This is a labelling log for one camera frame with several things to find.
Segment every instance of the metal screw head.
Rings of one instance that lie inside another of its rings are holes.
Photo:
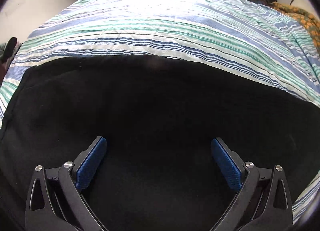
[[[40,170],[42,170],[42,166],[41,165],[36,166],[35,171],[40,171]]]
[[[282,171],[282,167],[281,167],[280,165],[277,165],[277,166],[276,166],[276,170],[277,170],[277,171]]]
[[[70,168],[72,166],[72,162],[71,161],[67,161],[63,166],[65,168]]]
[[[247,162],[245,163],[245,166],[246,166],[247,168],[253,168],[253,167],[254,167],[254,164],[253,164],[252,162],[250,162],[250,161],[247,161]]]

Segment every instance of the blue gripper pad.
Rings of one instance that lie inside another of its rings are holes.
[[[87,188],[107,152],[107,141],[101,138],[77,171],[76,188],[80,192]]]
[[[229,187],[238,192],[242,186],[241,172],[216,139],[211,142],[211,153]]]

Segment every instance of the bed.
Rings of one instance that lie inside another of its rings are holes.
[[[320,108],[320,59],[296,20],[247,0],[79,0],[34,30],[0,88],[0,122],[30,67],[64,57],[152,54],[203,63]],[[293,222],[320,172],[293,204]]]

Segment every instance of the striped bedsheet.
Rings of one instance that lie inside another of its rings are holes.
[[[34,30],[0,88],[0,125],[24,72],[50,60],[154,54],[202,62],[320,107],[320,60],[294,19],[247,0],[79,0]],[[296,221],[320,173],[293,205]]]

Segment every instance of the black cloth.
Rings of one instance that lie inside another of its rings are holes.
[[[84,195],[112,231],[209,230],[234,195],[215,137],[281,165],[293,201],[320,169],[320,110],[282,90],[151,55],[57,59],[25,72],[0,131],[0,193],[18,223],[35,166],[60,167],[98,135],[108,153]]]
[[[18,40],[17,38],[10,38],[3,52],[2,57],[0,58],[0,63],[7,62],[7,60],[12,57],[14,48],[16,47]]]

